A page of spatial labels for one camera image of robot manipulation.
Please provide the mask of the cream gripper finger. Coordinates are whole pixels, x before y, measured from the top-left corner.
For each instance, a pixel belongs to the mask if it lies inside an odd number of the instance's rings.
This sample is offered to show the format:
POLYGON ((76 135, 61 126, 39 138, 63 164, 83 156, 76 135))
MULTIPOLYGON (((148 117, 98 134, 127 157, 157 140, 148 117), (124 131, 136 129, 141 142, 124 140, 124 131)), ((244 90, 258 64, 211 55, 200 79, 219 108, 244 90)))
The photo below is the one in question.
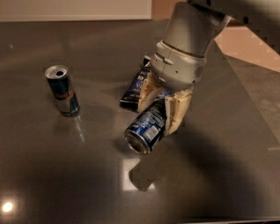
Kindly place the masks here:
POLYGON ((137 111, 142 113, 144 110, 146 110, 150 105, 153 104, 156 97, 162 91, 164 91, 164 87, 157 80, 156 76, 152 72, 149 72, 140 90, 137 111))
POLYGON ((174 133, 178 129, 189 109, 191 99, 192 90, 175 91, 165 97, 165 136, 174 133))

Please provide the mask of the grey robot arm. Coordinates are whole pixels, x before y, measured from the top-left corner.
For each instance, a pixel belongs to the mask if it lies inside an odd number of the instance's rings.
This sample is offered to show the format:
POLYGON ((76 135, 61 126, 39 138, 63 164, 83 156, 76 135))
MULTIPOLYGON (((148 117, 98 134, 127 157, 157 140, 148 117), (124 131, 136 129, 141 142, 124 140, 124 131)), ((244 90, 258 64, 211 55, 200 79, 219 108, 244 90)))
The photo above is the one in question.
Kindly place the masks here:
POLYGON ((151 71, 140 92, 144 111, 163 91, 166 135, 180 126, 201 80, 206 54, 230 20, 242 22, 280 55, 280 0, 184 0, 175 4, 165 36, 155 48, 151 71))

